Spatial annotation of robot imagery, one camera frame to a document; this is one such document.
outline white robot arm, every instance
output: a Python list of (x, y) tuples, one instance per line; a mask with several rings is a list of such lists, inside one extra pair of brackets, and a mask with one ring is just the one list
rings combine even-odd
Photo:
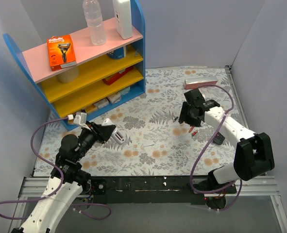
[(81, 126), (79, 137), (73, 134), (66, 135), (61, 141), (59, 153), (55, 164), (60, 167), (64, 175), (64, 183), (55, 195), (48, 196), (60, 185), (60, 173), (54, 168), (51, 172), (48, 184), (42, 197), (32, 213), (19, 229), (13, 229), (12, 233), (54, 233), (61, 218), (83, 191), (88, 192), (97, 183), (91, 180), (89, 173), (81, 170), (80, 159), (95, 142), (105, 143), (111, 137), (119, 144), (124, 142), (124, 136), (110, 119), (106, 119), (102, 125), (86, 121), (86, 113), (77, 112), (74, 124)]
[[(198, 89), (186, 92), (185, 98), (179, 123), (200, 126), (201, 121), (204, 121), (215, 129), (218, 128), (225, 112), (217, 102), (205, 101)], [(267, 134), (256, 134), (230, 116), (225, 118), (219, 132), (236, 149), (235, 159), (232, 164), (208, 173), (208, 190), (217, 189), (222, 184), (238, 179), (250, 180), (275, 167), (270, 138)]]

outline plastic bottle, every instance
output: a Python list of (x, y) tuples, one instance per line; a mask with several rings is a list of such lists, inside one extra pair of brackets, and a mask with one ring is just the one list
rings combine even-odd
[(91, 42), (94, 45), (103, 45), (106, 42), (106, 35), (98, 0), (84, 0), (83, 10)]

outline white bottle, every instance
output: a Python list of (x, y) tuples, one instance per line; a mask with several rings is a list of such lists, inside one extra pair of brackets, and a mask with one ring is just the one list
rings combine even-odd
[(84, 0), (83, 10), (89, 28), (91, 42), (94, 45), (103, 45), (106, 42), (106, 35), (98, 0)]
[(116, 29), (124, 39), (133, 36), (132, 11), (130, 0), (113, 0), (113, 7), (116, 19)]

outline yellow shelf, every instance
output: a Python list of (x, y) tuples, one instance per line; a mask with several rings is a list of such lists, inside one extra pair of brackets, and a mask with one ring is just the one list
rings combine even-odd
[(44, 80), (41, 82), (44, 93), (50, 103), (55, 102), (81, 88), (143, 61), (140, 54), (135, 53), (135, 49), (129, 46), (124, 58), (114, 60), (105, 54), (79, 65), (77, 67), (80, 75), (70, 83), (61, 83), (56, 76)]
[(129, 71), (110, 86), (106, 85), (102, 80), (91, 84), (71, 95), (54, 102), (55, 108), (60, 117), (66, 117), (85, 107), (95, 103), (113, 93), (120, 91), (140, 80), (143, 76), (137, 69)]

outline white wall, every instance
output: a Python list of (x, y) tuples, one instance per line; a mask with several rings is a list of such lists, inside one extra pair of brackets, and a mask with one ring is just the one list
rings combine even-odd
[[(4, 32), (10, 32), (25, 48), (40, 43), (20, 1), (0, 1), (0, 201), (17, 199), (23, 177), (30, 175), (35, 162), (30, 137), (48, 112), (7, 49)], [(36, 137), (36, 148), (41, 137), (41, 133)], [(0, 212), (12, 216), (14, 209), (14, 205), (4, 205)], [(9, 225), (9, 220), (0, 218), (0, 233), (7, 232)]]
[(271, 137), (287, 214), (287, 0), (266, 0), (232, 68), (249, 126)]
[[(86, 27), (83, 0), (20, 0), (43, 41)], [(147, 67), (231, 65), (265, 0), (139, 0)], [(104, 19), (112, 0), (100, 0)]]

